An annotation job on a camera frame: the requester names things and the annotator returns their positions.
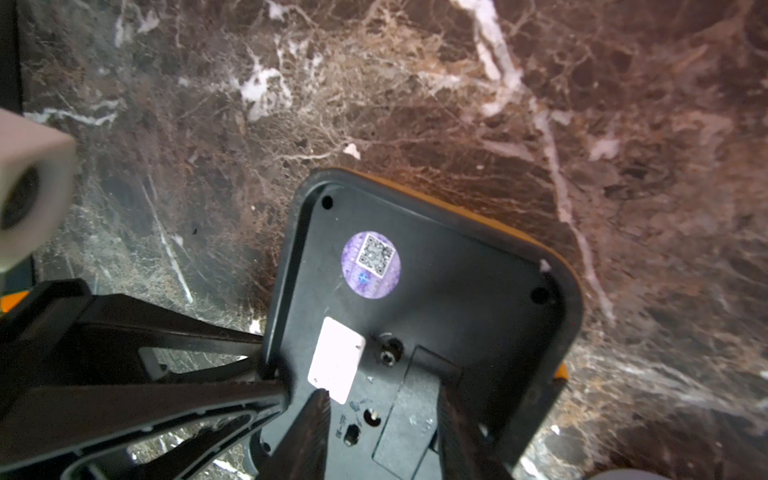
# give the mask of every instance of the white label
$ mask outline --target white label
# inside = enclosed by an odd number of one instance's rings
[[[306,379],[316,388],[328,390],[332,399],[344,405],[365,348],[362,335],[327,316]]]

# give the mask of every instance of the marble floor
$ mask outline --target marble floor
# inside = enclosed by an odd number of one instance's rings
[[[18,3],[27,116],[80,158],[41,278],[258,332],[300,181],[377,174],[581,275],[518,480],[768,478],[765,0]]]

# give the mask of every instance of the purple sticker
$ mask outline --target purple sticker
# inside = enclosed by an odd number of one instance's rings
[[[389,295],[400,281],[400,255],[387,237],[360,232],[350,238],[341,254],[341,271],[355,293],[365,298]]]

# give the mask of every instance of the qr code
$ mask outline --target qr code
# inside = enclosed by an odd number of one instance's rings
[[[366,240],[362,242],[360,255],[357,256],[357,264],[378,278],[382,278],[394,256],[395,249],[393,247],[369,233],[366,235]]]

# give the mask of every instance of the black plastic panel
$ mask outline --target black plastic panel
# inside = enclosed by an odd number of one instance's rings
[[[323,206],[325,197],[333,199],[331,208]],[[399,284],[378,300],[353,292],[341,270],[346,242],[370,230],[388,237],[402,262]],[[542,260],[550,267],[546,273],[540,271]],[[380,464],[397,459],[377,455],[377,463],[373,455],[395,421],[390,412],[409,416],[392,407],[417,347],[460,369],[462,399],[488,426],[492,441],[525,414],[517,409],[524,396],[549,388],[578,332],[581,310],[570,268],[524,235],[346,170],[315,173],[292,205],[263,348],[263,374],[278,369],[293,398],[286,413],[262,431],[262,441],[277,445],[314,391],[306,376],[326,316],[367,341],[346,405],[332,402],[326,478],[391,479],[398,476]],[[392,367],[379,361],[389,334],[404,346]],[[436,402],[436,394],[429,401]],[[366,409],[382,415],[381,425],[364,421]],[[361,429],[352,446],[344,435],[334,435],[349,424]]]

